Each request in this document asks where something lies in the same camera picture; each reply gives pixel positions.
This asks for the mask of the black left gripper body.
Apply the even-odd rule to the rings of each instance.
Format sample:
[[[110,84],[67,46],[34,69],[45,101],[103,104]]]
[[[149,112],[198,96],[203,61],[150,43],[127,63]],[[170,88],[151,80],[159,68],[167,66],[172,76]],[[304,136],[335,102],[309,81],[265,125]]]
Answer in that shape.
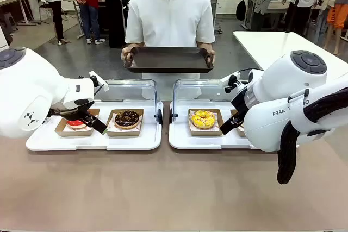
[[[49,117],[60,116],[65,118],[66,120],[81,120],[81,119],[85,120],[91,117],[91,113],[89,113],[88,110],[93,104],[94,104],[94,101],[78,106],[75,109],[65,109],[65,110],[50,109],[48,112],[48,116]]]

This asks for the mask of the cardboard box of purple donut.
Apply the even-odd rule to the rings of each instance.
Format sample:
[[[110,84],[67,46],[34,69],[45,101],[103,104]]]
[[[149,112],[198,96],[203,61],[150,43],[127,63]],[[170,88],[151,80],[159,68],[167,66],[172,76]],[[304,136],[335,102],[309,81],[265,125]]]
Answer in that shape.
[[[231,116],[232,116],[232,117],[234,117],[234,118],[237,118],[237,117],[238,117],[238,111],[237,111],[237,110],[231,109],[230,112],[231,112]],[[237,127],[236,130],[237,130],[237,133],[238,133],[238,135],[239,135],[240,137],[246,137],[246,136],[245,136],[245,132],[244,132],[244,128],[238,128],[238,127]]]

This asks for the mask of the person's left forearm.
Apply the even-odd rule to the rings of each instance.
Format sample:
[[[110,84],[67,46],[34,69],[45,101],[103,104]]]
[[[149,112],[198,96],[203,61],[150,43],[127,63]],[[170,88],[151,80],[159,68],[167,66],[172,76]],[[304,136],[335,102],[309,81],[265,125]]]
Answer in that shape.
[[[196,43],[199,48],[204,48],[207,52],[210,52],[213,50],[213,46],[211,43],[203,43],[198,41]]]

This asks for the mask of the rack of dark clothes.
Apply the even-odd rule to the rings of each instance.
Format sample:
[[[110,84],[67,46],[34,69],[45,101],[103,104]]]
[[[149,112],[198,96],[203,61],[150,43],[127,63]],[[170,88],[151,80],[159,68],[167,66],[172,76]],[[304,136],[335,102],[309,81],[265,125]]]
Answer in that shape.
[[[108,15],[109,47],[122,48],[125,45],[126,19],[124,7],[128,0],[105,0]]]

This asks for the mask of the grey stool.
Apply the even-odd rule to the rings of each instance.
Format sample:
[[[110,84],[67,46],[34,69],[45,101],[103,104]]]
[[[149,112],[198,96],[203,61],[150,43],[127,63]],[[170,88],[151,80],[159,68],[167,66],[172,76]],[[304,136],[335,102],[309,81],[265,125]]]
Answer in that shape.
[[[18,30],[17,24],[10,12],[4,14],[0,13],[0,23],[5,25],[5,28],[9,33],[13,33],[14,31]]]

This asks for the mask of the red glazed donut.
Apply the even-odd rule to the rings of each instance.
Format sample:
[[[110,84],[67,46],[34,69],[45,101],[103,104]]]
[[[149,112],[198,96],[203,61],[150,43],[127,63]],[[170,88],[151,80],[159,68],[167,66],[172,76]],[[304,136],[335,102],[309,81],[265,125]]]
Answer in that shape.
[[[60,137],[88,137],[94,132],[94,129],[87,126],[83,129],[73,130],[67,126],[67,121],[68,120],[61,118],[57,127],[55,128],[55,132]]]
[[[79,130],[86,127],[86,124],[80,120],[67,121],[67,126],[73,130]]]

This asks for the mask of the clear display lid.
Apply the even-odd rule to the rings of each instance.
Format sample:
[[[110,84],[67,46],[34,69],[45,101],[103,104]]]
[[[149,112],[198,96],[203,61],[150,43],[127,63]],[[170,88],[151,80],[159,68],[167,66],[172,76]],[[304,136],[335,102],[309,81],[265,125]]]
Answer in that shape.
[[[231,100],[247,84],[240,80],[241,85],[225,93],[219,79],[180,79],[173,87],[173,101],[170,105],[170,123],[187,114],[188,109],[219,109],[226,116],[226,111],[234,109]]]
[[[144,109],[150,112],[150,118],[159,124],[163,123],[163,104],[160,102],[154,80],[108,79],[105,82],[108,90],[101,89],[95,94],[93,109]]]

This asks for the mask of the dark brown serving tray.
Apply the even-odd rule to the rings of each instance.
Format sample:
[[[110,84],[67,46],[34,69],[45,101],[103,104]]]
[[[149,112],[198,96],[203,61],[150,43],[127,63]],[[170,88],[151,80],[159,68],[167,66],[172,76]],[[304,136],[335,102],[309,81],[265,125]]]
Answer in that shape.
[[[197,47],[133,47],[124,68],[133,73],[208,73],[213,59]]]

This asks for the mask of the person's right hand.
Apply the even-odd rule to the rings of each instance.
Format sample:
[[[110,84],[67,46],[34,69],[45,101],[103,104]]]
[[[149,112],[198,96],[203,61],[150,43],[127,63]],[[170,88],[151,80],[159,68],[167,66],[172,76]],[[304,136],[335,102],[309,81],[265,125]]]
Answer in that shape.
[[[133,57],[132,57],[130,47],[125,47],[122,49],[121,60],[123,61],[123,65],[125,67],[132,67],[133,66]]]

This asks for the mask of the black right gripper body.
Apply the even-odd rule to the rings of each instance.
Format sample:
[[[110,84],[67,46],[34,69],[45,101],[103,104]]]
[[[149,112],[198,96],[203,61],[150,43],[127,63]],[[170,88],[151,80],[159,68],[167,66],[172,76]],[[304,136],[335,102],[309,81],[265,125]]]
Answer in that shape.
[[[245,116],[248,112],[248,107],[245,103],[245,93],[247,88],[243,88],[238,94],[231,100],[231,104],[237,110],[239,116]]]

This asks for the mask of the mannequin in orange shorts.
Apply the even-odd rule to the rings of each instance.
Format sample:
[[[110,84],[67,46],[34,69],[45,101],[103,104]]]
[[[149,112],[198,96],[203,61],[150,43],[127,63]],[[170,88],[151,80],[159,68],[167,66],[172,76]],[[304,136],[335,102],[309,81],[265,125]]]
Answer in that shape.
[[[333,32],[335,32],[334,55],[339,54],[340,37],[344,23],[348,18],[348,0],[323,0],[322,10],[329,8],[327,15],[328,30],[324,49],[328,48]]]

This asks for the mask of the chocolate sprinkle donut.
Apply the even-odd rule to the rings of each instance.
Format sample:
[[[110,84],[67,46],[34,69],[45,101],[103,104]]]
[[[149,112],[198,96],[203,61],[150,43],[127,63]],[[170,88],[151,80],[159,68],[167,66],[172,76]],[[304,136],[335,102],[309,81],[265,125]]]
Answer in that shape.
[[[114,119],[115,126],[121,129],[135,128],[140,121],[140,116],[137,112],[126,110],[117,113]]]

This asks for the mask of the paper liner under yellow donut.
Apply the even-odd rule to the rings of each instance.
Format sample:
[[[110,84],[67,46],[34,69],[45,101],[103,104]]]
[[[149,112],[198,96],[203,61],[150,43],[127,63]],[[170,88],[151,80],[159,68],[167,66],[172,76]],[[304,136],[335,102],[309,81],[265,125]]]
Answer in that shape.
[[[214,112],[213,112],[214,115],[215,115],[215,124],[214,124],[214,126],[213,126],[212,128],[210,128],[210,129],[199,129],[199,128],[195,127],[195,126],[193,125],[192,121],[191,121],[191,111],[193,111],[193,110],[190,110],[190,111],[189,111],[189,127],[190,127],[190,130],[191,130],[191,131],[200,131],[200,132],[203,132],[203,131],[218,131],[218,130],[219,130],[218,115],[217,115],[217,113],[214,113]]]

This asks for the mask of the white side table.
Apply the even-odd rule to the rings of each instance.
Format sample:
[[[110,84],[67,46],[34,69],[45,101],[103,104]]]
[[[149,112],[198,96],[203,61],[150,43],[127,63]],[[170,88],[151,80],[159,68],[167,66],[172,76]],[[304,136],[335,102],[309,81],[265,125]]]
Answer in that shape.
[[[234,31],[233,35],[256,64],[264,70],[286,52],[305,50],[317,54],[324,60],[328,67],[329,78],[348,73],[348,63],[297,33]]]

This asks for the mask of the person's left hand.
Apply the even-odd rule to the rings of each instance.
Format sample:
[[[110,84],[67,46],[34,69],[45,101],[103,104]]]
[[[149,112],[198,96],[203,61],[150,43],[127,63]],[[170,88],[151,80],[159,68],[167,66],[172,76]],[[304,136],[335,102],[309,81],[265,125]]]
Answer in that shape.
[[[206,49],[207,56],[206,56],[206,64],[208,67],[213,67],[215,63],[215,51],[212,49]]]

